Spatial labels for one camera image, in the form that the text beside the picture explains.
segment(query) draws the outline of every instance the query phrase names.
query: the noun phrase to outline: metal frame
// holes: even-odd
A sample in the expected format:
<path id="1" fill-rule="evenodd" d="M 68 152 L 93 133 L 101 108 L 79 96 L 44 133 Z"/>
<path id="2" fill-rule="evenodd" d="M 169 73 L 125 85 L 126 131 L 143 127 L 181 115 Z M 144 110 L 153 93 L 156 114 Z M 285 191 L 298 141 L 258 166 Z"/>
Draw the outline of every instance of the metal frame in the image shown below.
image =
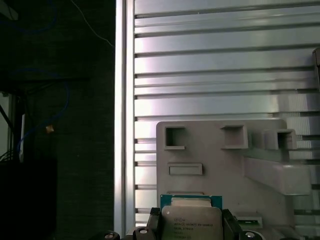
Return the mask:
<path id="1" fill-rule="evenodd" d="M 135 221 L 134 1 L 116 1 L 114 114 L 114 230 L 124 236 Z"/>
<path id="2" fill-rule="evenodd" d="M 158 122 L 283 118 L 298 137 L 290 160 L 319 159 L 308 138 L 320 133 L 319 13 L 314 0 L 116 0 L 116 232 L 145 226 L 157 205 Z M 319 184 L 317 161 L 308 166 Z M 317 211 L 319 198 L 295 197 L 294 209 Z M 317 216 L 295 217 L 300 233 L 318 235 L 302 221 Z"/>

